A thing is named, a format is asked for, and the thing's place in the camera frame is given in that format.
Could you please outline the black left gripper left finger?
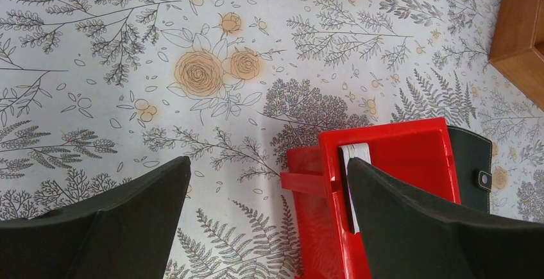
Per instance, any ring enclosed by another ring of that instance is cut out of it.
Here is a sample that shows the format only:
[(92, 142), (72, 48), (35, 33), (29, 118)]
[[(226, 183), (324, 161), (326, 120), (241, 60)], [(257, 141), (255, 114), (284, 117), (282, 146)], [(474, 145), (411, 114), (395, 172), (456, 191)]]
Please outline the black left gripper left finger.
[(179, 156), (83, 201), (3, 221), (1, 277), (163, 277), (190, 179)]

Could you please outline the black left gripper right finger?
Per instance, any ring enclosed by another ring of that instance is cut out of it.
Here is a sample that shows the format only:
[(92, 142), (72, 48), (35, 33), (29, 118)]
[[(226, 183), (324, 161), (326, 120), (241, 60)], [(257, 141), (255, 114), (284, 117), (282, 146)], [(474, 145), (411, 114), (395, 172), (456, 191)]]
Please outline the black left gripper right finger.
[(542, 278), (543, 225), (453, 203), (350, 163), (372, 278)]

